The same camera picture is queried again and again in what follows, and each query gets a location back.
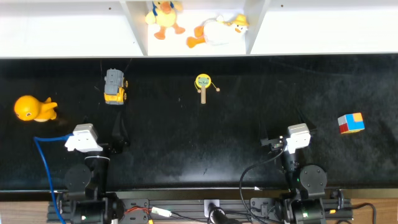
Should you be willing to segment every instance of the duck's orange beak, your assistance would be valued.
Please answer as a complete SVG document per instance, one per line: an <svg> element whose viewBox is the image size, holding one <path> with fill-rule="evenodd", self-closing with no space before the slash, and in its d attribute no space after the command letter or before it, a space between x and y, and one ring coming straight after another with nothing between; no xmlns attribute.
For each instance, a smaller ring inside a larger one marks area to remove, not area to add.
<svg viewBox="0 0 398 224"><path fill-rule="evenodd" d="M170 12L172 12L172 7L170 5L170 2L168 2L168 1L162 2L162 4L160 5L160 9L166 14L169 14Z"/></svg>

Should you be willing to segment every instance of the blue cube face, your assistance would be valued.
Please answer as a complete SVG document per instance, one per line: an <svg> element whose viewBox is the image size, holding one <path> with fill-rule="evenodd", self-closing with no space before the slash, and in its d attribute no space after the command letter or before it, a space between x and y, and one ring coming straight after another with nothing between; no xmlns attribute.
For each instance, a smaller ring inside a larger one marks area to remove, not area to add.
<svg viewBox="0 0 398 224"><path fill-rule="evenodd" d="M355 122L354 115L347 114L346 119L347 119L348 129L350 131L365 129L365 124L363 123L363 121Z"/></svg>

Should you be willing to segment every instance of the wooden handle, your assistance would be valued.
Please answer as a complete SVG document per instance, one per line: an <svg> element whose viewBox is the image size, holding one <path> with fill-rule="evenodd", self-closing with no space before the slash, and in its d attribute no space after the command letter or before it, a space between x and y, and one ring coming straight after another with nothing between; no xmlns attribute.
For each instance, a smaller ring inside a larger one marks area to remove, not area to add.
<svg viewBox="0 0 398 224"><path fill-rule="evenodd" d="M206 86L201 86L200 103L206 104Z"/></svg>

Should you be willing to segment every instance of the blue cable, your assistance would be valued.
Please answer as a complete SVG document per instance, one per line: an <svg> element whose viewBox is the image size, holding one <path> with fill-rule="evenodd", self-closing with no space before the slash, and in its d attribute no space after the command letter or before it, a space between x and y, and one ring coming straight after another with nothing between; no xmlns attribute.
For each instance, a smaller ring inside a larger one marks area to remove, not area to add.
<svg viewBox="0 0 398 224"><path fill-rule="evenodd" d="M41 141L41 142L66 141L72 135L73 134L68 134L66 136L57 137L57 138L38 138L38 137L33 137L33 141L36 144L37 150L39 150L40 156L42 157L42 160L43 160L43 163L44 163L44 167L45 167L45 171L47 173L47 178L49 179L51 197L52 197L52 202L54 203L55 212L57 213L57 216L60 219L62 224L66 224L66 223L65 223L65 220L61 216L60 210L58 209L57 201L55 199L55 194L54 194L54 188L52 186L52 179L51 179L51 175L50 175L49 165L47 165L47 161L45 160L42 148L39 145L39 141Z"/></svg>

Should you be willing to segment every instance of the white plush duck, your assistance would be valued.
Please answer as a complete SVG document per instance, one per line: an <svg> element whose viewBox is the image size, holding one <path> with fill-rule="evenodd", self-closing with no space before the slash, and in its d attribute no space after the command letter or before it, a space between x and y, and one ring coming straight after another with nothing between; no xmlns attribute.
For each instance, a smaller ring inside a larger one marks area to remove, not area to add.
<svg viewBox="0 0 398 224"><path fill-rule="evenodd" d="M202 26L195 28L195 37L188 37L187 45L194 48L197 44L228 44L240 39L248 30L246 16L239 14L232 22L225 22L223 16L206 20Z"/></svg>

